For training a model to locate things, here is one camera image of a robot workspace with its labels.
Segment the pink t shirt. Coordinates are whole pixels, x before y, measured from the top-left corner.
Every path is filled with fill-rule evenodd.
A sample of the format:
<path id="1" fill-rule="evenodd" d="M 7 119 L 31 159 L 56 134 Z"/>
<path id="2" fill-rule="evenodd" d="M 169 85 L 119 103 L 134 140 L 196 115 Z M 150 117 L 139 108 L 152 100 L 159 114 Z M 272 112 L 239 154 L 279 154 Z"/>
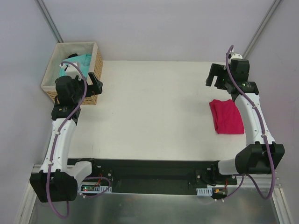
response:
<path id="1" fill-rule="evenodd" d="M 218 134 L 244 134 L 244 126 L 238 108 L 233 100 L 220 101 L 217 99 L 209 103 L 214 129 Z"/>

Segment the wicker basket with liner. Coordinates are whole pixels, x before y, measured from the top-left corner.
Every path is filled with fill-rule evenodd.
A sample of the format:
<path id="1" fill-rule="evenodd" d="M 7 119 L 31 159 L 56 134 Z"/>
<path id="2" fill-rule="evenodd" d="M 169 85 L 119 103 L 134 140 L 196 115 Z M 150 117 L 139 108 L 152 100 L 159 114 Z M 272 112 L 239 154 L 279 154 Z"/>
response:
<path id="1" fill-rule="evenodd" d="M 60 64 L 69 55 L 77 53 L 79 55 L 91 54 L 91 62 L 88 72 L 93 72 L 98 80 L 100 80 L 103 68 L 103 60 L 101 58 L 100 50 L 95 42 L 66 42 L 57 43 L 49 64 L 47 66 L 45 75 L 42 80 L 41 88 L 47 95 L 54 99 L 57 95 L 55 88 L 55 80 L 59 78 Z M 92 84 L 90 77 L 86 78 L 87 84 Z"/>

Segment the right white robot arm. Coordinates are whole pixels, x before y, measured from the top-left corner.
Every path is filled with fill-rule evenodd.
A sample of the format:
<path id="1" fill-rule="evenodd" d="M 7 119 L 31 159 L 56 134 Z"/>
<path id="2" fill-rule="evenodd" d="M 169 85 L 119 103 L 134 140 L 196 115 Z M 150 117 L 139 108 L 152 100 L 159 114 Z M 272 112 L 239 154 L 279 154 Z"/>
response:
<path id="1" fill-rule="evenodd" d="M 211 86 L 226 90 L 239 110 L 246 135 L 246 147 L 231 160 L 221 160 L 210 172 L 211 181 L 221 184 L 227 175 L 263 175 L 275 172 L 285 148 L 272 137 L 260 106 L 259 90 L 249 82 L 249 61 L 232 58 L 228 66 L 213 63 L 206 79 Z"/>

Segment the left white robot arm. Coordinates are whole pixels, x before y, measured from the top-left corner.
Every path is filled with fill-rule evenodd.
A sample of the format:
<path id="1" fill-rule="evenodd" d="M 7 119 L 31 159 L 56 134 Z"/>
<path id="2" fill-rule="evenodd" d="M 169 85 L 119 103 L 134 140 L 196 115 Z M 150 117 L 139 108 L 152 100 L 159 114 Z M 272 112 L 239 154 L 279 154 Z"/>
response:
<path id="1" fill-rule="evenodd" d="M 103 83 L 90 72 L 91 85 L 84 85 L 80 75 L 75 78 L 62 76 L 55 80 L 57 95 L 51 112 L 52 134 L 47 154 L 38 173 L 30 177 L 30 184 L 42 203 L 73 201 L 78 186 L 84 180 L 95 181 L 99 171 L 90 159 L 80 159 L 68 168 L 71 139 L 77 127 L 83 96 L 91 97 L 102 93 Z"/>

